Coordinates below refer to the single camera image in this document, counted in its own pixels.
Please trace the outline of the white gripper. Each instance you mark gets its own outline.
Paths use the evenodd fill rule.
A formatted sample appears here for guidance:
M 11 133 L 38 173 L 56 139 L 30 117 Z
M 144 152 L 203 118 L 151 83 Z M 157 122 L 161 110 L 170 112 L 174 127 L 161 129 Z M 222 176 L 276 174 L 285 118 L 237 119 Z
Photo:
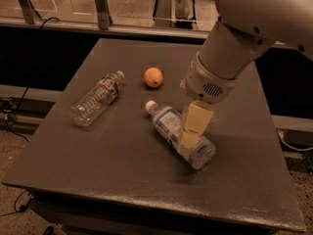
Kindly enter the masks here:
M 186 94 L 197 100 L 183 111 L 182 132 L 179 138 L 182 147 L 194 149 L 198 145 L 213 117 L 210 104 L 222 102 L 233 90 L 236 82 L 236 79 L 220 78 L 208 71 L 201 63 L 200 55 L 196 54 L 180 83 Z

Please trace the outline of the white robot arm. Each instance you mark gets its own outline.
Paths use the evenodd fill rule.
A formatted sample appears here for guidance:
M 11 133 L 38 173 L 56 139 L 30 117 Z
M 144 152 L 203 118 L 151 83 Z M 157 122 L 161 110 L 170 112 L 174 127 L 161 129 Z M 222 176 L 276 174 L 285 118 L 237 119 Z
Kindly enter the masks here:
M 219 18 L 191 61 L 182 86 L 194 99 L 183 112 L 179 144 L 198 145 L 238 76 L 277 41 L 313 55 L 313 0 L 215 0 Z

